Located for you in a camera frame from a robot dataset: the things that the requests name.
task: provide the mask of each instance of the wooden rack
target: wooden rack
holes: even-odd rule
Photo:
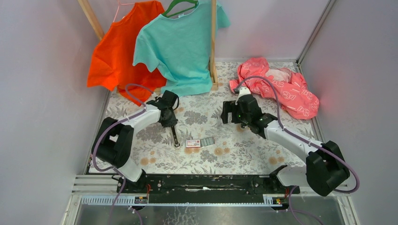
[[[94,29],[95,34],[97,37],[102,40],[105,33],[99,23],[94,11],[92,10],[90,3],[88,0],[77,0],[82,8],[84,14],[86,15],[88,21],[90,22],[92,28]],[[213,81],[213,86],[211,90],[218,90],[218,78],[217,78],[217,71],[215,69],[215,62],[214,62],[214,48],[215,48],[215,23],[216,23],[216,0],[212,0],[212,19],[211,19],[211,53],[209,59],[209,71],[210,77]],[[161,91],[160,88],[155,89],[155,92],[159,94]]]

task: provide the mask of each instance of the gray wall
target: gray wall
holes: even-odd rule
[[[0,0],[0,224],[59,224],[104,102],[97,42],[76,0]]]
[[[165,10],[171,1],[159,0]],[[215,56],[221,60],[241,60],[253,56],[274,60],[297,58],[328,3],[328,0],[218,1],[231,21],[230,27],[220,30],[216,41]],[[101,26],[107,31],[116,13],[116,0],[89,2]],[[176,8],[187,8],[189,5],[181,3]],[[116,20],[125,16],[131,7],[121,6]]]
[[[360,176],[352,196],[364,225],[397,222],[397,9],[396,0],[338,1],[302,64],[325,137]]]

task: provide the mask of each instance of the floral tablecloth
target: floral tablecloth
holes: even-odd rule
[[[236,99],[228,81],[237,78],[237,62],[216,63],[219,89],[180,98],[176,109],[176,131],[181,147],[175,148],[170,128],[153,124],[134,136],[130,157],[147,173],[269,174],[280,165],[304,165],[297,156],[275,142],[264,140],[239,124],[223,124],[223,101]],[[296,70],[292,62],[269,63],[271,68]],[[276,102],[256,96],[264,113],[276,115]],[[106,117],[119,118],[138,107],[118,93],[112,93]],[[309,120],[297,120],[281,110],[282,122],[313,137]],[[215,144],[198,149],[185,148],[186,140],[214,137]],[[97,159],[101,168],[109,166]],[[90,163],[89,173],[97,173]]]

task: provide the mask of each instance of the crumpled pink fabric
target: crumpled pink fabric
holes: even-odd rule
[[[308,120],[318,113],[319,100],[307,89],[307,83],[301,73],[295,73],[288,68],[269,69],[265,58],[251,58],[238,67],[237,74],[238,79],[230,81],[232,91],[243,79],[262,76],[273,84],[282,109],[292,117]],[[263,98],[275,99],[272,88],[262,79],[252,78],[245,81],[242,86],[248,87],[252,93],[259,94]]]

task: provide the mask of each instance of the shirt sleeve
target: shirt sleeve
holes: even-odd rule
[[[153,48],[150,46],[150,43],[145,40],[146,38],[142,35],[138,35],[136,40],[136,46],[134,50],[134,60],[133,66],[138,63],[144,63],[148,68],[149,72],[153,72],[159,61],[153,51]]]
[[[225,14],[224,9],[217,3],[217,26],[218,28],[229,27],[231,25],[230,20]]]

